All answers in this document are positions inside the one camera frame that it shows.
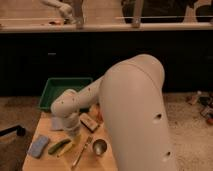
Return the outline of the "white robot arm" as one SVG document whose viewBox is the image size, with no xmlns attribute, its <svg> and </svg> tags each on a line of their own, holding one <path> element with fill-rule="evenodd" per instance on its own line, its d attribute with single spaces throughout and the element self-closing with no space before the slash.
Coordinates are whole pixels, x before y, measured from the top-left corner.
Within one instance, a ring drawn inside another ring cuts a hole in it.
<svg viewBox="0 0 213 171">
<path fill-rule="evenodd" d="M 78 93 L 51 104 L 61 118 L 100 104 L 118 171 L 178 171 L 162 88 L 165 72 L 152 55 L 139 54 L 110 67 Z"/>
</svg>

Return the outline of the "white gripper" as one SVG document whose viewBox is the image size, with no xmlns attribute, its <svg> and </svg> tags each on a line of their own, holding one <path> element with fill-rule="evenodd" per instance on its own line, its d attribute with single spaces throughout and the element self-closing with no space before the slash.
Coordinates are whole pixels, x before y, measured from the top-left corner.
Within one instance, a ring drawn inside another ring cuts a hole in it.
<svg viewBox="0 0 213 171">
<path fill-rule="evenodd" d="M 63 129 L 70 136 L 73 143 L 78 143 L 81 140 L 80 132 L 80 119 L 78 113 L 72 113 L 69 117 L 62 120 Z"/>
</svg>

